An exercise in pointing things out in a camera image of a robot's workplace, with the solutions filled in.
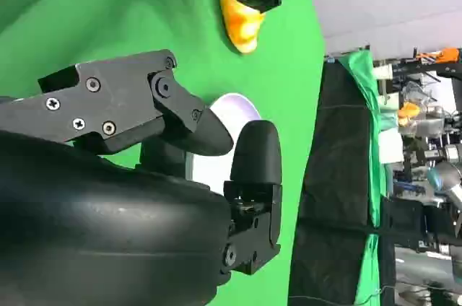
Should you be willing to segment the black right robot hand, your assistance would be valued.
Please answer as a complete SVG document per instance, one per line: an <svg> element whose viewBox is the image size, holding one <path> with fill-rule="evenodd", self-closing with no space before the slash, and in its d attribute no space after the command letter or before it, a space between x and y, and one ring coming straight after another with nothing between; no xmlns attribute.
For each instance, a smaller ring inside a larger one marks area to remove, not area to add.
<svg viewBox="0 0 462 306"><path fill-rule="evenodd" d="M176 65L89 61L1 99L3 305L205 305L279 254L276 126L233 139Z"/></svg>

